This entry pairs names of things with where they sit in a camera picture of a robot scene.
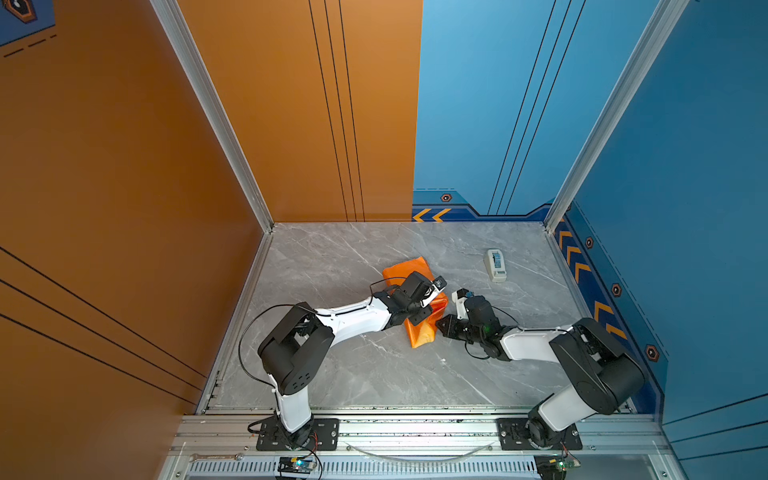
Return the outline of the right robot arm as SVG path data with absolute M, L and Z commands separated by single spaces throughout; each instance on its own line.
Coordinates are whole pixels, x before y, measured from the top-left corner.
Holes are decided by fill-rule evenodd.
M 437 328 L 448 339 L 480 345 L 487 359 L 560 365 L 569 384 L 539 402 L 525 424 L 524 437 L 539 449 L 560 444 L 564 432 L 581 420 L 614 413 L 647 382 L 631 353 L 590 318 L 571 326 L 523 329 L 496 318 L 447 315 Z

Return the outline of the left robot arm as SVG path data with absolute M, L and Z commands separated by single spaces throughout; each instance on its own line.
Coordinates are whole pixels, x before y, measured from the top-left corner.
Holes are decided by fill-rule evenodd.
M 418 287 L 415 295 L 396 287 L 330 309 L 314 309 L 305 302 L 292 305 L 257 349 L 286 443 L 299 448 L 314 439 L 308 388 L 333 346 L 407 320 L 418 324 L 433 313 L 431 301 L 437 296 L 431 287 Z

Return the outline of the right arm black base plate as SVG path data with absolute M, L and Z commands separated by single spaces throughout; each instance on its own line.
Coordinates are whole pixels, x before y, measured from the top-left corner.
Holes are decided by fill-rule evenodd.
M 554 450 L 579 451 L 583 443 L 575 424 L 565 430 L 554 431 L 542 420 L 524 418 L 499 418 L 496 420 L 497 434 L 501 448 L 513 450 Z

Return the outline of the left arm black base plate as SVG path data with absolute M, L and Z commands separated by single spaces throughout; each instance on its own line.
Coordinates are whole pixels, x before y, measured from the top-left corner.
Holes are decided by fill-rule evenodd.
M 256 436 L 258 451 L 311 450 L 335 451 L 339 440 L 338 418 L 312 418 L 296 432 L 290 433 L 276 415 L 248 425 Z

